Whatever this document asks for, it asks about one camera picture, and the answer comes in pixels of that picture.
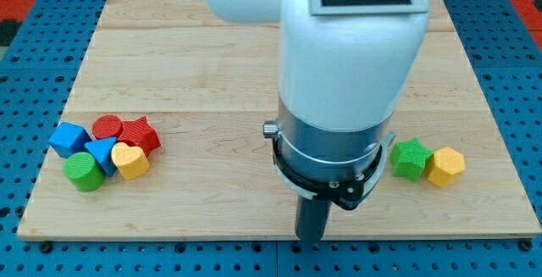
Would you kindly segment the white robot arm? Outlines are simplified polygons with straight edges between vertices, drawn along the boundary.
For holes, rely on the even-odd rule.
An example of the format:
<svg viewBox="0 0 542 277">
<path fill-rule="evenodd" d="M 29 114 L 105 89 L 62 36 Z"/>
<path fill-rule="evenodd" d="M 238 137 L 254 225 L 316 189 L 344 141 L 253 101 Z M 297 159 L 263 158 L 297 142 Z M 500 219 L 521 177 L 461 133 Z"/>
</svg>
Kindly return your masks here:
<svg viewBox="0 0 542 277">
<path fill-rule="evenodd" d="M 358 132 L 394 112 L 429 23 L 429 0 L 205 0 L 220 19 L 276 23 L 279 100 L 320 130 Z"/>
</svg>

